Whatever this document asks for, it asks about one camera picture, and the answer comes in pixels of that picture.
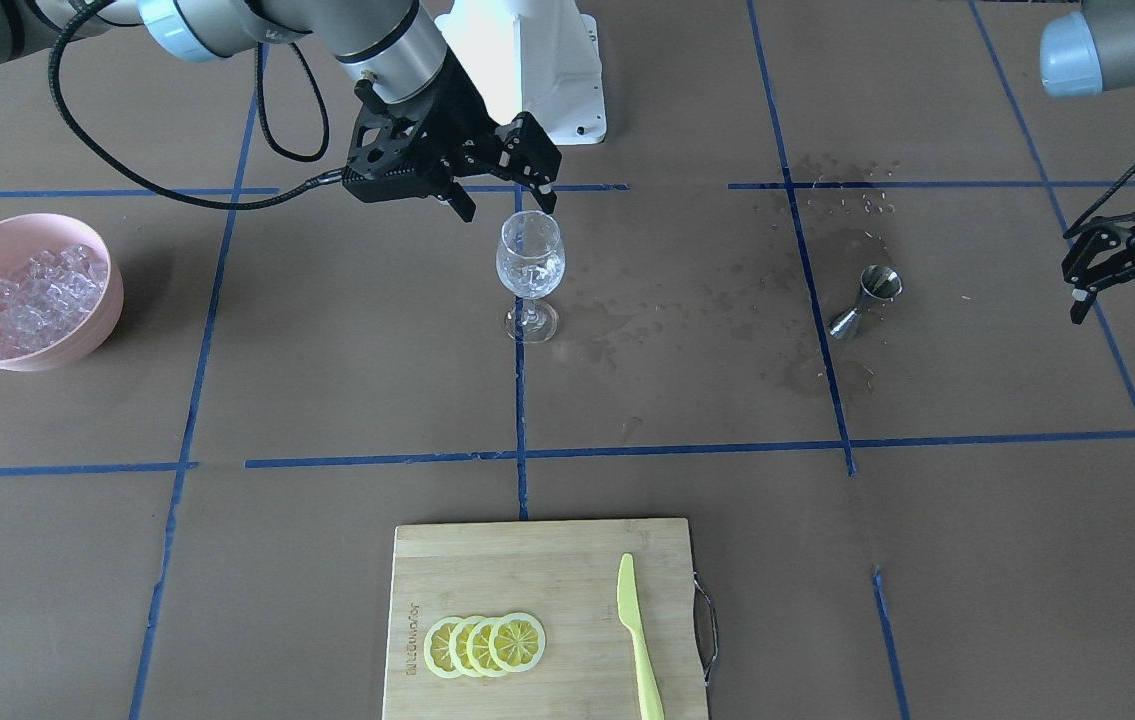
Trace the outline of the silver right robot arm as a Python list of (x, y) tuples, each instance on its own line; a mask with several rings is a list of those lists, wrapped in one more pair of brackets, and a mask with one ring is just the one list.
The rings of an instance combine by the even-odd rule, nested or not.
[[(61, 61), (72, 42), (114, 28), (142, 28), (184, 61), (261, 53), (269, 44), (317, 37), (347, 70), (360, 100), (342, 168), (252, 202), (197, 199), (161, 187), (114, 158), (72, 115)], [(138, 187), (225, 211), (279, 206), (339, 184), (361, 202), (435, 199), (474, 219), (462, 179), (490, 176), (529, 191), (553, 214), (558, 146), (530, 111), (495, 122), (432, 15), (420, 1), (0, 1), (0, 65), (49, 51), (52, 104), (84, 146)]]

